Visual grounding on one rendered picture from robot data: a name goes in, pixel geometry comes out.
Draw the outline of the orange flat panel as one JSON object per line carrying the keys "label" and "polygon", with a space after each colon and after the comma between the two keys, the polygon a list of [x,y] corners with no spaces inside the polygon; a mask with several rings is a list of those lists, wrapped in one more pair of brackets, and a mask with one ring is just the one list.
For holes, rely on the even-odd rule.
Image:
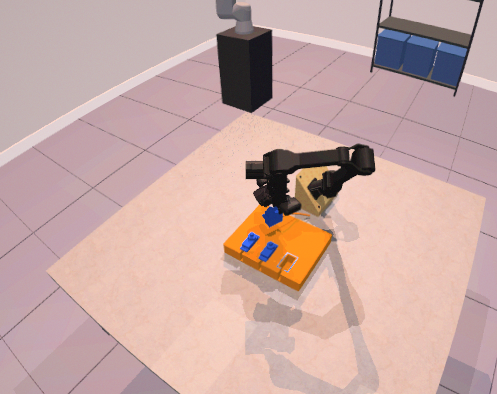
{"label": "orange flat panel", "polygon": [[223,243],[224,252],[299,291],[331,243],[332,234],[292,216],[268,227],[258,206]]}

